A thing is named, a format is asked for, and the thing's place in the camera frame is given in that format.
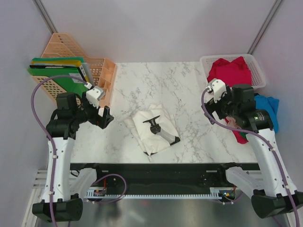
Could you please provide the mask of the white t shirt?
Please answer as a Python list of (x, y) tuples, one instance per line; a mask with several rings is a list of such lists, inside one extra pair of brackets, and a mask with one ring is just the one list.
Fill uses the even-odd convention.
[(124, 120), (143, 152), (151, 156), (181, 141), (175, 119), (162, 104), (150, 105)]

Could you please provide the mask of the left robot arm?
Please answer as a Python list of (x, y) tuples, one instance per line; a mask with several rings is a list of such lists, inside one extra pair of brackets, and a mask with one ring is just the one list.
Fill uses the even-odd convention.
[(79, 175), (70, 180), (71, 153), (80, 124), (89, 122), (104, 129), (114, 119), (108, 106), (99, 115), (99, 101), (104, 95), (99, 88), (83, 92), (81, 106), (76, 101), (79, 95), (72, 92), (61, 93), (56, 98), (57, 108), (44, 128), (49, 139), (45, 188), (41, 201), (32, 206), (32, 213), (45, 222), (80, 220), (87, 190), (104, 181), (103, 173), (93, 168), (80, 170)]

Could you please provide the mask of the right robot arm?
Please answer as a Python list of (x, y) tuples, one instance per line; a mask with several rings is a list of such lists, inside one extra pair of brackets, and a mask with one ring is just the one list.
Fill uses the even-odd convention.
[(262, 180), (256, 180), (238, 164), (228, 163), (217, 174), (222, 186), (230, 183), (237, 186), (250, 199), (255, 213), (260, 218), (293, 213), (296, 226), (300, 226), (298, 210), (303, 206), (303, 193), (291, 180), (276, 144), (274, 126), (269, 113), (257, 109), (253, 87), (238, 84), (229, 87), (220, 79), (208, 83), (203, 94), (213, 94), (208, 102), (202, 102), (202, 109), (211, 124), (228, 130), (231, 127), (219, 123), (219, 119), (231, 117), (236, 121), (236, 131), (242, 132), (254, 150)]

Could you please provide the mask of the beige pink t shirt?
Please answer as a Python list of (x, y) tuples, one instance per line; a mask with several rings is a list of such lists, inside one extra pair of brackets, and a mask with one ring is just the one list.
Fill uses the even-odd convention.
[(234, 129), (239, 129), (240, 126), (236, 123), (236, 120), (232, 117), (226, 117), (225, 118), (226, 122), (227, 122), (227, 125), (231, 128), (234, 128)]

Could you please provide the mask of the red t shirt in basket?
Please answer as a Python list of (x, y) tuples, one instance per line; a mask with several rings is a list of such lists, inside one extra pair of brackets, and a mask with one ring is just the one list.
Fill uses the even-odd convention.
[(223, 58), (216, 60), (211, 67), (207, 81), (220, 79), (229, 87), (237, 84), (248, 84), (252, 86), (251, 71), (242, 56), (233, 61)]

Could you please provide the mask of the white plastic basket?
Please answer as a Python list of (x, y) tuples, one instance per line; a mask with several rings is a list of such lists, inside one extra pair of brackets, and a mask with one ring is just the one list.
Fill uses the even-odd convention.
[(249, 70), (251, 71), (252, 87), (254, 89), (265, 87), (267, 84), (266, 77), (263, 74), (256, 59), (251, 54), (221, 54), (202, 56), (200, 58), (200, 63), (204, 71), (204, 75), (206, 76), (206, 78), (208, 78), (211, 67), (216, 60), (223, 58), (227, 61), (233, 61), (241, 56), (244, 58)]

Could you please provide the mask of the blue t shirt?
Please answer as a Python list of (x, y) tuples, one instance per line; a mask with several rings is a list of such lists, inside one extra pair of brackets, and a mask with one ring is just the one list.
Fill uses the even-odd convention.
[(279, 99), (256, 95), (254, 97), (254, 100), (256, 101), (257, 109), (266, 110), (268, 112), (273, 123), (274, 131), (275, 133), (278, 133), (279, 124), (277, 120), (277, 112), (279, 107)]

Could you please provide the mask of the green file folder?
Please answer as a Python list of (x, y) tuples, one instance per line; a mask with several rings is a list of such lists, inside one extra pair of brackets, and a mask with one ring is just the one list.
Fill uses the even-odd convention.
[(45, 76), (48, 78), (61, 76), (61, 78), (55, 79), (54, 82), (67, 92), (73, 92), (81, 96), (83, 92), (87, 91), (84, 83), (80, 82), (83, 79), (76, 68), (31, 69), (29, 67), (27, 71), (32, 76)]

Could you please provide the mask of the peach plastic file organizer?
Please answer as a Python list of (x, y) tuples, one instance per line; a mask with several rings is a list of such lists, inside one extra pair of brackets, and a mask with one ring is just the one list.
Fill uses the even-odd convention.
[[(89, 57), (66, 33), (54, 33), (40, 58), (57, 57), (82, 57), (85, 62), (84, 68), (89, 77), (89, 83), (105, 91), (105, 96), (99, 102), (100, 106), (104, 107), (110, 104), (116, 77), (116, 64), (114, 62), (108, 58)], [(36, 82), (41, 82), (48, 78), (45, 76), (32, 77)], [(55, 100), (58, 94), (66, 92), (54, 82), (57, 78), (61, 78), (61, 76), (50, 77), (50, 81), (42, 85), (42, 89), (52, 100)]]

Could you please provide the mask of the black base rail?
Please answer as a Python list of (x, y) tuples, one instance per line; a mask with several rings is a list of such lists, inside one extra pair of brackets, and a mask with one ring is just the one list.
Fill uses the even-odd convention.
[(93, 168), (97, 178), (105, 180), (109, 192), (120, 194), (190, 194), (208, 193), (209, 188), (232, 188), (223, 178), (221, 163), (181, 164), (102, 164), (74, 163), (71, 170)]

